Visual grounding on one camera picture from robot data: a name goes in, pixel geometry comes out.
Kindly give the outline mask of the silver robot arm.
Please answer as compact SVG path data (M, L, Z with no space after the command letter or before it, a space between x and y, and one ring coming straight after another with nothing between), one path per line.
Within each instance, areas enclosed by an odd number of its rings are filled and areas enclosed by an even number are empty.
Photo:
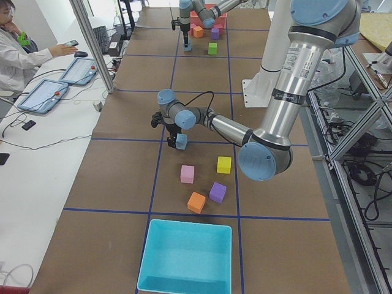
M269 31L283 43L272 45L278 61L277 79L261 126L250 129L217 114L211 107L191 107L171 89L157 95L159 111L151 125L169 131L176 146L183 130L203 125L239 146L241 171L254 181L266 181L292 163L290 132L303 106L315 71L326 50L354 44L360 33L361 1L279 1Z
M195 11L199 19L206 28L212 28L215 20L223 13L228 12L236 6L244 3L240 0L221 1L210 9L207 9L205 2L202 0L180 0L179 2L179 17L171 21L172 30L176 26L180 27L184 38L184 48L190 49L188 32L190 31L190 14Z

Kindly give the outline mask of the person's hand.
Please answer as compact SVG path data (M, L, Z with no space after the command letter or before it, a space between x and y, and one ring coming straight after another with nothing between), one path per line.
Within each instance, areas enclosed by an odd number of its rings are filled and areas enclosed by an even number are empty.
M71 46L64 45L64 44L59 44L59 45L55 45L53 47L50 47L49 51L50 51L52 57L60 57L60 56L75 54L78 51L78 48L71 47Z

